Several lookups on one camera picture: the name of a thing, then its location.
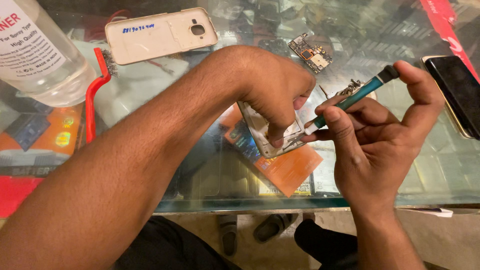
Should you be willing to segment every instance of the forearm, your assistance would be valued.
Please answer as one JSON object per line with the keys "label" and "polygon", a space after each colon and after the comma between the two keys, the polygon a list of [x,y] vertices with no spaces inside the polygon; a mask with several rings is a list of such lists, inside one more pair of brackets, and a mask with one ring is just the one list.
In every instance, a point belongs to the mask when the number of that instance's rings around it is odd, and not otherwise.
{"label": "forearm", "polygon": [[222,66],[210,56],[46,178],[0,232],[0,268],[113,263],[189,150],[240,97],[238,68]]}
{"label": "forearm", "polygon": [[424,270],[393,209],[365,215],[352,210],[357,227],[360,269]]}

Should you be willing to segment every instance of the display case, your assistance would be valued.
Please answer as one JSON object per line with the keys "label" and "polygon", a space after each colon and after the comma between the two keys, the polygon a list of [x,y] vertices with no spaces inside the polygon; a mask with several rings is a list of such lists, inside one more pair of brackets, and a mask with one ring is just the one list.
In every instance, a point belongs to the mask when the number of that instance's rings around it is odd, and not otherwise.
{"label": "display case", "polygon": [[[418,66],[423,56],[454,54],[452,41],[444,40],[442,33],[433,27],[422,2],[79,0],[67,4],[57,0],[39,1],[98,73],[93,48],[108,49],[104,26],[109,21],[203,7],[215,26],[218,43],[213,46],[119,66],[119,77],[102,87],[96,96],[97,134],[166,89],[212,51],[225,46],[258,46],[290,57],[309,69],[287,46],[302,33],[308,34],[305,40],[309,44],[319,44],[333,59],[333,63],[315,75],[317,86],[297,112],[306,123],[314,118],[316,106],[347,87],[351,79],[368,81],[385,65],[397,60]],[[450,6],[457,18],[449,24],[473,69],[480,71],[477,35],[480,4],[453,0]],[[268,79],[275,80],[276,75],[271,74]],[[47,108],[6,83],[0,84],[1,175],[45,177],[85,144],[83,104]],[[398,119],[413,103],[400,80],[379,88],[376,95]],[[23,132],[29,126],[34,127],[34,134]],[[245,150],[225,137],[227,131],[228,127],[218,119],[200,138],[177,169],[156,208],[157,213],[348,207],[335,186],[335,147],[331,141],[309,143],[323,161],[291,197],[286,197],[252,165]],[[246,141],[251,140],[245,122],[236,123],[235,132]],[[464,203],[480,203],[480,142],[464,139],[444,110],[399,188],[396,205],[424,207]]]}

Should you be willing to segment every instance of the fingernail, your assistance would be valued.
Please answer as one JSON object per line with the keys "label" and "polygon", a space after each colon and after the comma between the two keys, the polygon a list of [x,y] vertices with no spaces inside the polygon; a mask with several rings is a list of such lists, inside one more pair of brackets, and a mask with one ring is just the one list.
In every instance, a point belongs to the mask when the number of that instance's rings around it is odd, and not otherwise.
{"label": "fingernail", "polygon": [[336,110],[329,110],[327,113],[324,112],[325,119],[334,122],[340,119],[340,113]]}
{"label": "fingernail", "polygon": [[283,138],[276,140],[275,142],[272,142],[273,147],[275,148],[280,148],[283,146]]}

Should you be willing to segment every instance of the hand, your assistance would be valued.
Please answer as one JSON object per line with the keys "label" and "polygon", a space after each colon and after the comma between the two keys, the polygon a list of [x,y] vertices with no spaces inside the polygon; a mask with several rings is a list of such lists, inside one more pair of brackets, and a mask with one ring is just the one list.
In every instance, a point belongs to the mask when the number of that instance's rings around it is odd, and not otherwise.
{"label": "hand", "polygon": [[427,72],[404,61],[394,67],[414,100],[402,121],[371,98],[342,111],[332,105],[345,97],[335,96],[315,110],[317,115],[323,113],[328,130],[302,139],[334,141],[335,182],[352,212],[393,210],[397,190],[444,107],[444,98]]}
{"label": "hand", "polygon": [[283,146],[283,133],[295,121],[295,111],[307,101],[315,77],[290,58],[251,46],[229,46],[227,58],[241,57],[241,101],[246,101],[269,121],[271,144]]}

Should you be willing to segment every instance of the handwritten phone number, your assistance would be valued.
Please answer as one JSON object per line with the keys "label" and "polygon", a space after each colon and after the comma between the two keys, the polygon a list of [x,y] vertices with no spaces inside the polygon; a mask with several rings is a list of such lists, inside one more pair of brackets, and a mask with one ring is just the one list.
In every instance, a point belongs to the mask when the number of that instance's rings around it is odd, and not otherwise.
{"label": "handwritten phone number", "polygon": [[125,34],[125,33],[129,33],[129,32],[140,31],[140,30],[145,29],[145,28],[153,28],[154,26],[155,26],[155,24],[142,25],[142,26],[139,26],[139,27],[124,28],[123,33]]}

